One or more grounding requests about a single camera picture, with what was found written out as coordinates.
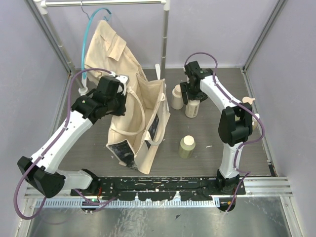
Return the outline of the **beige labelled bottle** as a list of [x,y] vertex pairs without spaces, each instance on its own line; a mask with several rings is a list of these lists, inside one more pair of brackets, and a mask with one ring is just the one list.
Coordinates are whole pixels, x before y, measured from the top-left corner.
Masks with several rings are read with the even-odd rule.
[[185,115],[188,118],[195,118],[198,115],[200,100],[188,100],[185,108]]

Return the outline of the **cream canvas tote bag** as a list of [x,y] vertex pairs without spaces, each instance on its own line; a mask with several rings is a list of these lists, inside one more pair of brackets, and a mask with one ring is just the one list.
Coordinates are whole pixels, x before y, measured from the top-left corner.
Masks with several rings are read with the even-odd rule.
[[170,118],[166,84],[136,74],[126,95],[125,114],[112,117],[106,147],[121,165],[149,174]]

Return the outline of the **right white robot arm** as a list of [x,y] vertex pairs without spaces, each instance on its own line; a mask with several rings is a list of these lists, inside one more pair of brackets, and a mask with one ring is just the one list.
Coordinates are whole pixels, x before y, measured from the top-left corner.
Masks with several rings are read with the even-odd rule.
[[210,99],[221,112],[218,134],[223,142],[222,162],[217,170],[216,189],[230,193],[239,183],[242,144],[253,132],[252,107],[234,98],[219,82],[212,69],[202,69],[197,61],[184,66],[187,81],[180,83],[186,112],[197,114],[194,104]]

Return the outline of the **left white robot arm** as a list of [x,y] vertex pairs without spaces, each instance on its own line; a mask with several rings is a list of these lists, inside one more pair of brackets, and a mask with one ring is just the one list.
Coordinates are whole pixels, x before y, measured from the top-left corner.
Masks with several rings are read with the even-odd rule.
[[52,137],[30,158],[18,160],[27,183],[46,198],[56,196],[61,190],[80,189],[88,196],[98,192],[99,177],[91,171],[63,171],[58,167],[70,148],[97,120],[106,115],[124,115],[128,81],[128,76],[103,76],[95,89],[75,101],[64,124]]

